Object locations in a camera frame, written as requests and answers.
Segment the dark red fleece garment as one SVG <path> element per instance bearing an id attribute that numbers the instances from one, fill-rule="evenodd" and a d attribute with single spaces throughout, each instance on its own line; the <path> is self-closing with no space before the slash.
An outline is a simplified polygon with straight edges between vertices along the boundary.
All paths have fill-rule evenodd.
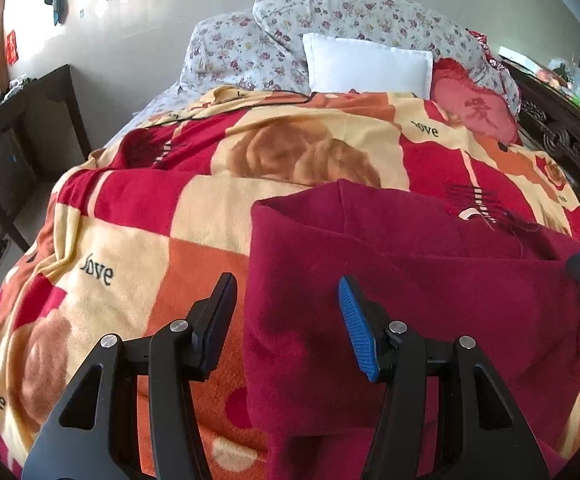
<path id="1" fill-rule="evenodd" d="M 383 390 L 360 371 L 337 283 L 422 336 L 468 335 L 503 377 L 551 470 L 580 392 L 570 236 L 505 214 L 337 181 L 255 203 L 244 299 L 247 409 L 270 479 L 356 479 Z"/>

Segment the dark carved wooden headboard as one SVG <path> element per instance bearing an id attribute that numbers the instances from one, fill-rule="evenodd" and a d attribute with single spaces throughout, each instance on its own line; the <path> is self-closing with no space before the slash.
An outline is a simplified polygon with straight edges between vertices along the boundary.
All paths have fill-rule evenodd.
<path id="1" fill-rule="evenodd" d="M 521 65 L 503 64 L 519 87 L 521 128 L 572 179 L 580 200 L 580 107 Z"/>

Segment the red orange love blanket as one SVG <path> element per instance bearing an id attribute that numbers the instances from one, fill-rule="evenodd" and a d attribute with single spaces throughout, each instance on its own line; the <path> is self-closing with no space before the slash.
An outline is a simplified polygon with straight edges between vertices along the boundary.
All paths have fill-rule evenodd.
<path id="1" fill-rule="evenodd" d="M 251 210 L 348 181 L 442 200 L 462 218 L 505 214 L 580 244 L 580 203 L 544 152 L 453 126 L 431 99 L 394 92 L 215 88 L 150 117 L 54 186 L 32 247 L 0 287 L 0 460 L 19 476 L 69 379 L 108 333 L 150 336 L 238 282 L 219 366 L 192 388 L 218 479 L 270 479 L 247 409 L 244 299 Z M 561 466 L 580 447 L 580 392 Z"/>

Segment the red heart-shaped cushion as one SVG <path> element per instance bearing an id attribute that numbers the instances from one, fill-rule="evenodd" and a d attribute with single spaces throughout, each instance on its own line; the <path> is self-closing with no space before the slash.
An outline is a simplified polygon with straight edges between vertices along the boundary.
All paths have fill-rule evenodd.
<path id="1" fill-rule="evenodd" d="M 430 96 L 447 113 L 450 125 L 465 126 L 503 144 L 519 141 L 517 122 L 506 101 L 478 86 L 452 58 L 434 63 Z"/>

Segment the dark wooden side table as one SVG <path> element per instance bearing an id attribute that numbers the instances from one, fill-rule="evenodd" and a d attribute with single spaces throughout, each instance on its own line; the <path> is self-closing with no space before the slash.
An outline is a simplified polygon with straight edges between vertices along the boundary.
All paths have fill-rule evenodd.
<path id="1" fill-rule="evenodd" d="M 12 131 L 20 142 L 20 149 L 26 162 L 32 167 L 35 177 L 46 178 L 50 174 L 41 168 L 37 153 L 32 148 L 32 134 L 25 125 L 25 117 L 32 106 L 40 99 L 47 99 L 55 104 L 64 103 L 84 159 L 88 159 L 92 147 L 82 120 L 76 92 L 73 85 L 72 65 L 64 64 L 41 78 L 34 79 L 14 94 L 12 98 L 0 104 L 0 138 Z M 29 243 L 14 224 L 14 216 L 8 214 L 0 203 L 0 226 L 5 234 L 22 252 L 27 252 Z"/>

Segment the white square pillow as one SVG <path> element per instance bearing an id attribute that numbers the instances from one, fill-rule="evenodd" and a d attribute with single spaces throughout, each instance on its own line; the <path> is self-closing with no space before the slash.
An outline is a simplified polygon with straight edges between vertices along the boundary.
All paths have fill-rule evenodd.
<path id="1" fill-rule="evenodd" d="M 310 32 L 302 38 L 312 92 L 409 92 L 429 99 L 433 55 Z"/>

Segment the red paper wall decoration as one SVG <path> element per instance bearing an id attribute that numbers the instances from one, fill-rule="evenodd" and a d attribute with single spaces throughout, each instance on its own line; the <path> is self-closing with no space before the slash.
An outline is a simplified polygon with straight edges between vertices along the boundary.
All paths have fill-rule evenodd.
<path id="1" fill-rule="evenodd" d="M 14 65 L 18 60 L 16 33 L 11 30 L 5 37 L 5 58 L 9 66 Z"/>

